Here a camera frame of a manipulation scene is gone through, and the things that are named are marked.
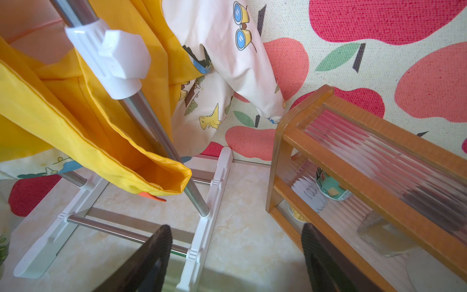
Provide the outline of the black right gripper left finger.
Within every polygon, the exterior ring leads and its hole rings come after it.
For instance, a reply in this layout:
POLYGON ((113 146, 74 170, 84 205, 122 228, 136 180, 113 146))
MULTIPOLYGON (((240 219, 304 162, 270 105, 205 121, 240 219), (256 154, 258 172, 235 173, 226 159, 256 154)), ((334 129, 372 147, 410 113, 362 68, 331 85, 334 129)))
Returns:
POLYGON ((96 292, 162 291, 173 243, 171 228, 161 226, 96 292))

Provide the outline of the yellow jacket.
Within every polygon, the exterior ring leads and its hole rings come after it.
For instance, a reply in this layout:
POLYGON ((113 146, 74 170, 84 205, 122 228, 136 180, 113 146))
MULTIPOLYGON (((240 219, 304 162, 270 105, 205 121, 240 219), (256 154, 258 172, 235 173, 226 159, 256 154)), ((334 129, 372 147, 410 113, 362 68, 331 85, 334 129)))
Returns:
MULTIPOLYGON (((160 1, 92 1, 112 29, 142 37, 142 91, 168 135, 183 82, 198 77, 160 1)), ((127 192, 178 195, 192 173, 153 151, 70 44, 48 1, 1 2, 1 178, 86 167, 127 192)))

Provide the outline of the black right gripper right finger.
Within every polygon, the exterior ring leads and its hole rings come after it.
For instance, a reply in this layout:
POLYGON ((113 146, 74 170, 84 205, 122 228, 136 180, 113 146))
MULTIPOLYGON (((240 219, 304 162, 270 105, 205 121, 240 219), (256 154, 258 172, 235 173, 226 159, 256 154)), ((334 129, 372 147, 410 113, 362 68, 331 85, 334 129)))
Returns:
POLYGON ((304 224, 301 243, 314 292, 381 291, 311 223, 304 224))

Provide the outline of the white dinosaur print jacket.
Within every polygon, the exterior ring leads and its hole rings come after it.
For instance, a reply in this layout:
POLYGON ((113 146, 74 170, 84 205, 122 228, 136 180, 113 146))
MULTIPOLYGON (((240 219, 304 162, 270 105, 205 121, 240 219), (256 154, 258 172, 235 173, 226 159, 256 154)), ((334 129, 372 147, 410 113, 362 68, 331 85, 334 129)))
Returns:
POLYGON ((160 1, 164 19, 200 77, 181 85, 172 117, 181 156, 202 153, 225 120, 234 94, 264 118, 279 120, 285 102, 252 19, 236 22, 233 1, 160 1))

